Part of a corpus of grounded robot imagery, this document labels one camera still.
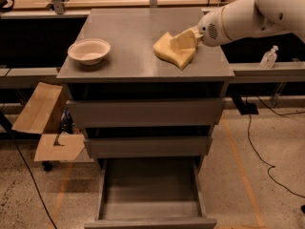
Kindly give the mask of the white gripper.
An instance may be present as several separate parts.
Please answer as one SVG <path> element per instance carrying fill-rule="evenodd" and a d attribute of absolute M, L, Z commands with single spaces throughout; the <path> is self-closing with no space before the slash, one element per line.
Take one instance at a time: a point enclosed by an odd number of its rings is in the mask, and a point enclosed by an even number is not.
<path fill-rule="evenodd" d="M 224 31 L 222 23 L 222 8 L 209 11 L 199 20 L 197 26 L 189 27 L 170 40 L 173 50 L 193 49 L 199 40 L 209 47 L 227 44 L 229 37 Z"/>

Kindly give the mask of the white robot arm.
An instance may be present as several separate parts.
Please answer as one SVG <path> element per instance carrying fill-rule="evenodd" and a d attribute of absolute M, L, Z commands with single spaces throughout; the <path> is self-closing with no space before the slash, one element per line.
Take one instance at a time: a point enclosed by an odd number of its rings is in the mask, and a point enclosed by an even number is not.
<path fill-rule="evenodd" d="M 305 0 L 235 0 L 207 12 L 198 24 L 170 40 L 175 50 L 203 43 L 225 45 L 243 38 L 292 33 L 305 42 Z"/>

